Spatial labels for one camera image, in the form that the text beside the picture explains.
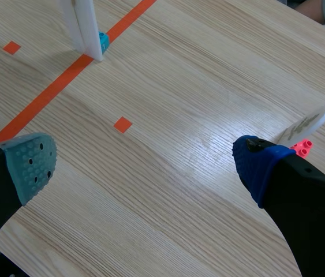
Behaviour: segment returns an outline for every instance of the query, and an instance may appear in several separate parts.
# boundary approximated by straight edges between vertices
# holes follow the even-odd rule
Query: wooden table
[[[138,1],[95,0],[100,28]],[[0,0],[0,130],[79,55],[55,1]],[[157,0],[21,132],[51,134],[57,166],[0,250],[31,277],[300,276],[231,147],[323,104],[325,27],[275,0]],[[325,173],[325,125],[311,140]]]

